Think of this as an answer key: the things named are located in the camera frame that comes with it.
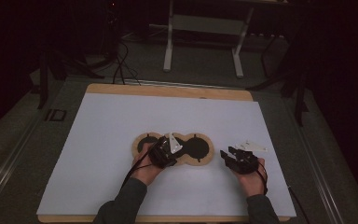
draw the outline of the wooden board with circular cutouts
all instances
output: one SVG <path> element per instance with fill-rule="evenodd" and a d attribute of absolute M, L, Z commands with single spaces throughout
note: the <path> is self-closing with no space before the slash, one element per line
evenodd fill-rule
<path fill-rule="evenodd" d="M 214 147 L 211 139 L 202 133 L 190 133 L 182 135 L 172 134 L 183 148 L 175 155 L 178 156 L 175 165 L 189 164 L 202 166 L 208 164 L 213 159 Z M 142 150 L 144 143 L 154 143 L 162 135 L 159 133 L 143 133 L 135 138 L 132 143 L 132 156 L 135 157 Z"/>

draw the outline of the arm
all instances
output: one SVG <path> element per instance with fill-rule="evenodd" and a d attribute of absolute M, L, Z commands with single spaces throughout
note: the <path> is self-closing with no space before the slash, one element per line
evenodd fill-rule
<path fill-rule="evenodd" d="M 261 164 L 258 171 L 266 179 L 265 161 L 261 158 L 258 161 Z M 233 174 L 238 178 L 242 191 L 246 195 L 250 223 L 279 223 L 269 198 L 264 195 L 264 184 L 261 176 L 256 172 L 248 175 L 239 175 L 235 172 Z"/>
<path fill-rule="evenodd" d="M 132 165 L 143 157 L 150 146 L 150 144 L 144 144 L 142 151 L 134 158 Z M 101 206 L 92 222 L 93 224 L 129 224 L 135 222 L 136 215 L 147 193 L 147 186 L 162 171 L 151 164 L 148 156 L 142 160 L 138 167 L 142 166 L 144 167 L 132 173 L 131 178 L 120 190 L 114 201 Z"/>

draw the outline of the dark background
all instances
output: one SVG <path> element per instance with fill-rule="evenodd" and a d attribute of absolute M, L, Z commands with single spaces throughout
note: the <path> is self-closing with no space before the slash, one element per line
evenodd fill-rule
<path fill-rule="evenodd" d="M 192 12 L 192 2 L 181 2 L 179 10 Z M 87 52 L 106 51 L 104 4 L 0 1 L 0 118 L 32 88 L 28 75 L 39 67 L 42 40 L 79 59 Z M 334 5 L 309 17 L 296 44 L 288 50 L 282 70 L 311 64 L 307 86 L 358 182 L 358 1 L 328 4 Z M 120 10 L 125 24 L 122 30 L 146 37 L 148 23 L 167 23 L 167 8 L 165 0 L 128 0 Z M 225 17 L 230 12 L 221 8 L 217 13 Z M 260 18 L 252 21 L 254 32 L 273 33 L 268 26 L 257 26 L 265 23 Z"/>

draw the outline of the forearm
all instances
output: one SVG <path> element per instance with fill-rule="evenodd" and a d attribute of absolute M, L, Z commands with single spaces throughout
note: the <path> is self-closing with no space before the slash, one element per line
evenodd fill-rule
<path fill-rule="evenodd" d="M 247 198 L 246 202 L 248 203 L 250 223 L 279 223 L 279 219 L 268 197 L 259 194 Z"/>
<path fill-rule="evenodd" d="M 130 178 L 114 201 L 101 206 L 92 223 L 134 223 L 146 193 L 147 186 L 142 181 Z"/>

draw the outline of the hand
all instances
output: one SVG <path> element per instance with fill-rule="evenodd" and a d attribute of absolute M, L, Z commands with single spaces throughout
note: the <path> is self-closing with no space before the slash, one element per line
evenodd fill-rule
<path fill-rule="evenodd" d="M 135 164 L 138 160 L 140 160 L 152 145 L 152 143 L 144 143 L 142 151 L 133 159 L 132 165 Z M 156 178 L 156 176 L 162 171 L 162 169 L 152 164 L 149 156 L 146 156 L 138 165 L 138 167 L 142 168 L 135 170 L 132 173 L 131 177 L 139 179 L 147 186 L 149 186 Z"/>
<path fill-rule="evenodd" d="M 258 172 L 263 176 L 264 179 L 267 178 L 266 170 L 264 169 L 264 159 L 258 158 L 258 162 L 261 165 L 258 166 Z M 245 193 L 246 197 L 251 197 L 256 194 L 264 194 L 264 180 L 261 179 L 261 176 L 257 172 L 253 172 L 248 175 L 239 175 L 238 173 L 232 171 L 232 173 L 238 178 L 241 188 Z"/>

